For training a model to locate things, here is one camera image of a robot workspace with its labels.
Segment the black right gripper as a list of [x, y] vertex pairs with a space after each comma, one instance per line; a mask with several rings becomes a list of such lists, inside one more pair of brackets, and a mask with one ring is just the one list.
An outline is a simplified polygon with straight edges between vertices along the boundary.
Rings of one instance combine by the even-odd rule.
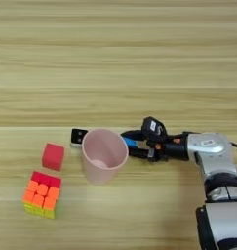
[[[144, 140], [141, 130], [126, 131], [123, 132], [121, 136], [135, 141]], [[153, 148], [153, 151], [141, 148], [130, 148], [129, 155], [155, 162], [168, 161], [169, 159], [188, 161], [187, 138], [188, 133], [186, 132], [178, 135], [150, 136], [146, 138], [146, 143], [150, 148]]]

